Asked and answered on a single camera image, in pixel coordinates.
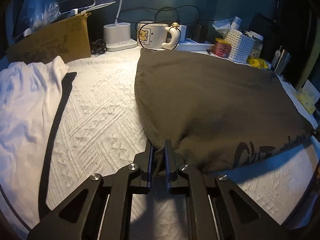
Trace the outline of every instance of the cardboard box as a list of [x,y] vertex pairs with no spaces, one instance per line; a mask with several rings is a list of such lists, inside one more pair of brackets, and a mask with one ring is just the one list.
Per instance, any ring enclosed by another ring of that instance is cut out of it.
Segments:
[[50,24],[7,49],[9,62],[51,62],[61,56],[65,63],[91,56],[87,17],[82,13]]

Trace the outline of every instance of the yellow lid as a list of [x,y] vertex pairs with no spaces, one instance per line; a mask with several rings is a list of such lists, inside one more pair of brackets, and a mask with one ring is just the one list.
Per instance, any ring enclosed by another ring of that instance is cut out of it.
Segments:
[[223,40],[223,39],[216,38],[216,41],[220,42],[222,44],[231,45],[231,43],[229,41],[226,41],[226,40]]

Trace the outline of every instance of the white mug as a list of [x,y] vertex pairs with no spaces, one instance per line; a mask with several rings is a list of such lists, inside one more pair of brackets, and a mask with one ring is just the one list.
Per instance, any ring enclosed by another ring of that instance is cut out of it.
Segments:
[[[168,32],[171,34],[172,39],[167,43]],[[167,24],[152,22],[138,23],[137,43],[140,47],[147,49],[173,49],[178,44],[179,39],[180,32],[174,27],[169,27]]]

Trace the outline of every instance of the metal screw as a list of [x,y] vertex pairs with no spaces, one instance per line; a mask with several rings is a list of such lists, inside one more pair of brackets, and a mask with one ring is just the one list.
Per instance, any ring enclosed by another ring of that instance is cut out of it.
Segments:
[[138,168],[138,165],[135,163],[131,163],[128,165],[129,170],[135,171]]
[[188,169],[190,169],[190,166],[188,164],[183,164],[179,166],[179,170],[181,171],[186,171]]
[[94,174],[90,175],[90,179],[93,181],[96,181],[96,180],[100,179],[100,176],[101,175],[99,173],[94,173]]
[[218,179],[220,181],[227,181],[228,180],[228,176],[226,174],[219,174],[218,175]]

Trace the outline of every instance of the white garment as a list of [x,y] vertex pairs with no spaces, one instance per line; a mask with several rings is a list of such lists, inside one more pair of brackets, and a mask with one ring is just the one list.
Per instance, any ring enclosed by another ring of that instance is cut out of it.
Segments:
[[0,183],[31,228],[39,222],[44,154],[68,70],[56,57],[47,65],[15,62],[0,72]]

